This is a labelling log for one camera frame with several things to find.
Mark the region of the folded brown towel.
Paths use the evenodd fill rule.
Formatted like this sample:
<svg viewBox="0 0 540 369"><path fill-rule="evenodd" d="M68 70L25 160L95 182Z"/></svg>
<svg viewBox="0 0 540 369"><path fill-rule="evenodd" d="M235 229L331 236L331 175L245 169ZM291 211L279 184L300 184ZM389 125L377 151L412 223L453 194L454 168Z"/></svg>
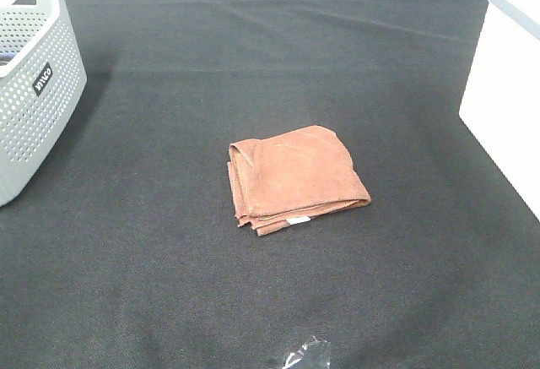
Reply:
<svg viewBox="0 0 540 369"><path fill-rule="evenodd" d="M237 224L258 236L371 202L346 146L319 125L232 143L227 168Z"/></svg>

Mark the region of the black table mat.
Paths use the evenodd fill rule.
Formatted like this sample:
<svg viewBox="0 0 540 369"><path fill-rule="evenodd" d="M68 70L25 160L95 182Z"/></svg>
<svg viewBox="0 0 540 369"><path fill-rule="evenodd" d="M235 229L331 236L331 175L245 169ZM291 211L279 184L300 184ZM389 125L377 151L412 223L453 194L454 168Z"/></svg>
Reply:
<svg viewBox="0 0 540 369"><path fill-rule="evenodd" d="M1 210L4 368L536 368L539 224L458 116L487 0L66 0L88 83ZM228 146L318 124L370 205L238 228Z"/></svg>

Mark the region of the clear tape piece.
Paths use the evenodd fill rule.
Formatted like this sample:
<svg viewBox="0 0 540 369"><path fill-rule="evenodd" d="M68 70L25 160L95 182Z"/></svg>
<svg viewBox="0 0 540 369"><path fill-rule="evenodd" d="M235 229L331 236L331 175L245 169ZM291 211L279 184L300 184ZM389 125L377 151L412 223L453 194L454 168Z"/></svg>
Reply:
<svg viewBox="0 0 540 369"><path fill-rule="evenodd" d="M311 336L282 355L269 359L266 368L276 369L329 369L332 343Z"/></svg>

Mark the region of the white box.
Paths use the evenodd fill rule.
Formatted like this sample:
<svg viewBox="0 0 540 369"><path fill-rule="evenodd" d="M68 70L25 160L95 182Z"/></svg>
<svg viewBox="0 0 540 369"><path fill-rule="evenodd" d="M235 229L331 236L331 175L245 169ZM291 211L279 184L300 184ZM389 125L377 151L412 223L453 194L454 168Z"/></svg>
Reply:
<svg viewBox="0 0 540 369"><path fill-rule="evenodd" d="M539 0L488 0L459 115L494 161L539 164Z"/></svg>

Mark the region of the grey perforated plastic basket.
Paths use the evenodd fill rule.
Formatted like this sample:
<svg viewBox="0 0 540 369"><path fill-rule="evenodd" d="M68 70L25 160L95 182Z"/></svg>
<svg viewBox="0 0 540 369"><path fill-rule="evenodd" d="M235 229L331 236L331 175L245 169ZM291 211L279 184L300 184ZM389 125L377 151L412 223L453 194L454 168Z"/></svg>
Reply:
<svg viewBox="0 0 540 369"><path fill-rule="evenodd" d="M65 0L1 0L1 203L66 127L87 75Z"/></svg>

